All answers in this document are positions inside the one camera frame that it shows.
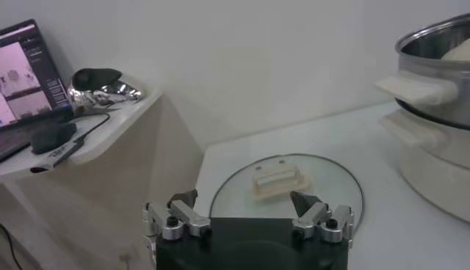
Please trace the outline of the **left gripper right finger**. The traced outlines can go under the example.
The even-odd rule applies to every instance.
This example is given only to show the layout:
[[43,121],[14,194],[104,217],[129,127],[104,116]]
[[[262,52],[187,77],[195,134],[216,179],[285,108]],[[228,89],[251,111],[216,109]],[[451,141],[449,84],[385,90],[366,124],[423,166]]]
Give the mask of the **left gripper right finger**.
[[292,220],[294,242],[301,243],[319,234],[326,243],[345,241],[352,247],[355,214],[350,206],[339,205],[331,210],[317,196],[298,191],[291,191],[289,196],[297,213],[297,218]]

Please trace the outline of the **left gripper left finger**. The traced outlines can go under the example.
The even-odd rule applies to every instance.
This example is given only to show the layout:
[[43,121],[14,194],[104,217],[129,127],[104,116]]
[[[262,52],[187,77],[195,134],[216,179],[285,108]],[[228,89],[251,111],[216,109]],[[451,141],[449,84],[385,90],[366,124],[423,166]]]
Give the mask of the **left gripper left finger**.
[[166,205],[146,202],[142,207],[144,238],[153,265],[157,264],[159,236],[167,241],[181,240],[185,231],[201,241],[206,241],[212,236],[210,218],[193,210],[197,198],[198,191],[192,189],[174,194]]

